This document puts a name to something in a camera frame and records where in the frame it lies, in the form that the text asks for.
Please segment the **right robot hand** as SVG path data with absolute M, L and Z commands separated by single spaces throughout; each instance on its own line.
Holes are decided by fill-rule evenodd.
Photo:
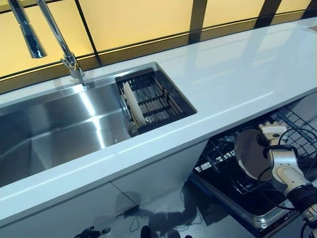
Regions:
M 262 134 L 263 140 L 269 145 L 278 145 L 278 141 L 282 134 L 287 130 L 288 124 L 285 122 L 278 123 L 274 121 L 273 123 L 265 122 L 259 124 L 259 130 Z

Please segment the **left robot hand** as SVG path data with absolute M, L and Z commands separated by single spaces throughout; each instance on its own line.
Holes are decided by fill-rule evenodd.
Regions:
M 106 227 L 99 230 L 95 230 L 94 226 L 88 227 L 81 233 L 74 236 L 74 238 L 99 238 L 100 236 L 106 235 L 111 231 L 110 227 Z

